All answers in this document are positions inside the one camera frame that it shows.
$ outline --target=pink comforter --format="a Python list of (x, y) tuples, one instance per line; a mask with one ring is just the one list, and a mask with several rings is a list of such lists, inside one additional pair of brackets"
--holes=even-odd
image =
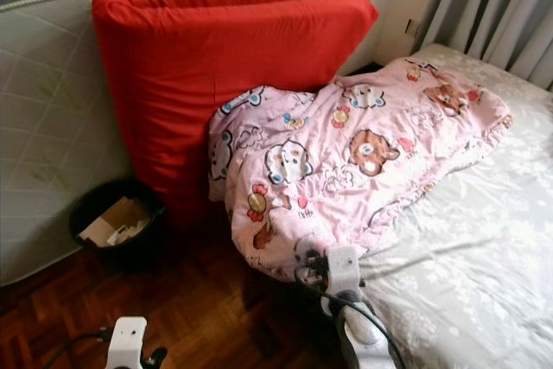
[(409, 59), (318, 93), (261, 86), (213, 117), (210, 198), (225, 202), (250, 265), (291, 280), (310, 250), (371, 250), (403, 207), (481, 160), (511, 122), (483, 86)]

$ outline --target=trash can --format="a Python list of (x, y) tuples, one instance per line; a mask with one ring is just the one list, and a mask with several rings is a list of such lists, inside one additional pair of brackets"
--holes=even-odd
[[(143, 219), (143, 227), (133, 236), (116, 245), (98, 246), (80, 234), (100, 220), (104, 223), (105, 214), (121, 201), (136, 201), (144, 207), (148, 218)], [(97, 252), (104, 260), (123, 270), (143, 270), (161, 255), (165, 242), (162, 229), (162, 216), (165, 206), (154, 191), (137, 180), (110, 181), (91, 190), (77, 203), (69, 216), (69, 232), (73, 239), (87, 249)]]

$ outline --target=parquet floor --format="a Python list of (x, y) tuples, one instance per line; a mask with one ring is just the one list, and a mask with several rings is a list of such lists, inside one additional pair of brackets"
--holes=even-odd
[[(144, 352), (165, 346), (163, 369), (345, 369), (317, 301), (251, 270), (224, 228), (169, 236), (162, 260), (139, 274), (80, 251), (0, 289), (0, 368), (41, 369), (75, 335), (143, 315)], [(54, 368), (104, 369), (106, 352), (85, 340)]]

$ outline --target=gray curtain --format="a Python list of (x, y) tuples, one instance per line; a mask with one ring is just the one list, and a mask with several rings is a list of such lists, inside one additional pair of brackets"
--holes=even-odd
[(414, 50), (438, 42), (553, 91), (553, 0), (431, 0)]

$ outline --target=black cable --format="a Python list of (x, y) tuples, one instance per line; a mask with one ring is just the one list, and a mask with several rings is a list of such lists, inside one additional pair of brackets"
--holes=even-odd
[(347, 306), (351, 309), (354, 309), (355, 311), (357, 311), (358, 313), (361, 313), (368, 321), (370, 321), (375, 328), (378, 329), (378, 331), (380, 333), (382, 333), (382, 335), (388, 340), (388, 343), (390, 344), (392, 350), (394, 351), (394, 354), (396, 354), (396, 357), (397, 357), (397, 361), (399, 362), (399, 365), (401, 366), (401, 369), (407, 369), (407, 365), (405, 365), (405, 362), (404, 362), (404, 358), (402, 357), (401, 353), (399, 352), (399, 348), (397, 347), (396, 345), (396, 342), (393, 340), (393, 338), (386, 332), (386, 330), (380, 326), (378, 324), (378, 322), (376, 320), (374, 320), (374, 318), (369, 315), (366, 311), (364, 311), (363, 309), (359, 308), (354, 302), (349, 302), (348, 300), (344, 300), (343, 298), (339, 298), (337, 296), (334, 296), (332, 294), (328, 294), (328, 293), (325, 293), (324, 291), (321, 291), (319, 289), (316, 289), (314, 287), (311, 287), (310, 285), (306, 284), (301, 278), (299, 278), (299, 276), (297, 275), (297, 272), (298, 270), (300, 270), (300, 268), (296, 268), (294, 270), (294, 278), (296, 279), (296, 281), (303, 285), (304, 287), (307, 287), (308, 289), (314, 291), (315, 293), (319, 294), (320, 296), (323, 296), (323, 297), (326, 297), (328, 300), (332, 301), (332, 302), (337, 302), (343, 306)]
[(50, 359), (47, 362), (47, 364), (44, 366), (43, 369), (49, 369), (50, 367), (52, 367), (55, 361), (59, 359), (63, 353), (65, 353), (71, 347), (75, 346), (81, 340), (96, 339), (104, 342), (110, 342), (112, 335), (113, 335), (112, 328), (102, 328), (102, 330), (100, 330), (97, 333), (81, 334), (80, 336), (74, 337), (68, 343), (66, 343), (60, 350), (58, 350), (58, 352), (54, 356), (52, 356), (52, 359)]

